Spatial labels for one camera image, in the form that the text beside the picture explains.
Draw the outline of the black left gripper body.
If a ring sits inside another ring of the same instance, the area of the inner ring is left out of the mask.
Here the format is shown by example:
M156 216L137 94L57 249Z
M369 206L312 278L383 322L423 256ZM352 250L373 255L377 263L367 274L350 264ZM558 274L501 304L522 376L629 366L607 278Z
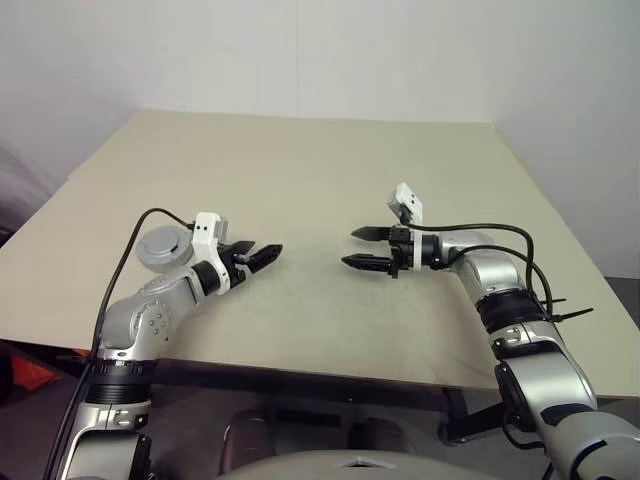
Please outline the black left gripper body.
M243 267L246 267L247 257L251 255L250 252L247 256L233 255L231 252L232 244L220 244L218 246L218 255L228 273L231 289L246 280L246 272Z

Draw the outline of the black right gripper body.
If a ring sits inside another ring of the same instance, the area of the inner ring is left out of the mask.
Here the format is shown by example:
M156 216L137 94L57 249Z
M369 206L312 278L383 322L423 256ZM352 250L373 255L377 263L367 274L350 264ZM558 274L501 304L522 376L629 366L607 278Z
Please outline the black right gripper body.
M413 235L406 227L390 228L388 243L391 248L391 260L388 274L397 278L400 271L413 268Z

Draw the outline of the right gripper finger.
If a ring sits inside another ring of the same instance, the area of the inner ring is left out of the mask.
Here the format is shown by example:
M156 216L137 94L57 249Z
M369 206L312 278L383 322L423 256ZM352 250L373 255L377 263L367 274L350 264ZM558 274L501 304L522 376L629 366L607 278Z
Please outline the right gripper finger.
M372 254L352 254L344 256L341 261L356 270L389 273L392 270L392 260Z
M368 242L387 241L391 230L391 227L363 226L353 230L351 235Z

